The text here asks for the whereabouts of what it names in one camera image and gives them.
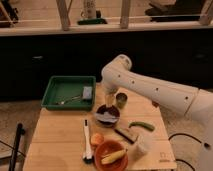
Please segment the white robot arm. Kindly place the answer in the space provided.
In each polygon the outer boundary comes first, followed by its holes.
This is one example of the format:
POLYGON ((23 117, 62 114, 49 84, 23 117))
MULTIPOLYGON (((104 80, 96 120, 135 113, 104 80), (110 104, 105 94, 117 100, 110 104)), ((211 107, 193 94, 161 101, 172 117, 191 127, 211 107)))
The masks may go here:
POLYGON ((103 67, 105 94, 123 87, 202 124, 205 131, 196 171, 213 171, 213 92, 133 73, 131 67, 131 59, 124 54, 103 67))

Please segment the yellowish gripper fingers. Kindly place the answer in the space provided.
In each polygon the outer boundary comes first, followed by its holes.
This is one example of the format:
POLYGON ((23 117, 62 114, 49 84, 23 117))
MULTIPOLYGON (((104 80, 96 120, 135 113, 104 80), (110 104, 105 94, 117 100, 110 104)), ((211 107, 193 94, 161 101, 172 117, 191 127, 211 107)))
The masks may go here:
POLYGON ((113 106, 113 103, 114 103, 114 100, 115 100, 115 95, 114 94, 107 94, 105 96, 105 104, 106 104, 106 107, 109 108, 109 107, 112 107, 113 106))

